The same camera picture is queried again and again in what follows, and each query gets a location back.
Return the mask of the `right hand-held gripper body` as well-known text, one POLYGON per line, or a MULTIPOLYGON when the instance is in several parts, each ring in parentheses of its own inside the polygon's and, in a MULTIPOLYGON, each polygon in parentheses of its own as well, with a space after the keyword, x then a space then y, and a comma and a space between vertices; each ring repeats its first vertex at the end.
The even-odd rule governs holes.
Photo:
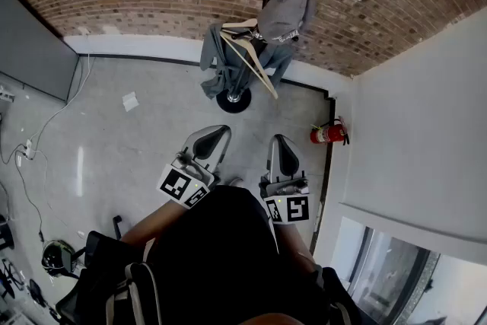
POLYGON ((289 225, 310 218, 310 190, 303 169, 298 175, 285 175, 285 137, 280 135, 280 175, 267 169, 259 182, 260 196, 275 225, 289 225))

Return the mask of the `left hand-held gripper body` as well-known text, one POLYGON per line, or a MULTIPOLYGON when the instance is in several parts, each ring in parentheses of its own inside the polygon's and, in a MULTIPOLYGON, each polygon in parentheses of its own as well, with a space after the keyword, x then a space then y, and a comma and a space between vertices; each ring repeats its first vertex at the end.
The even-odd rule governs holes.
POLYGON ((190 136, 172 163, 164 167, 157 185, 160 193, 185 209, 195 206, 220 182, 215 146, 192 148, 190 136))

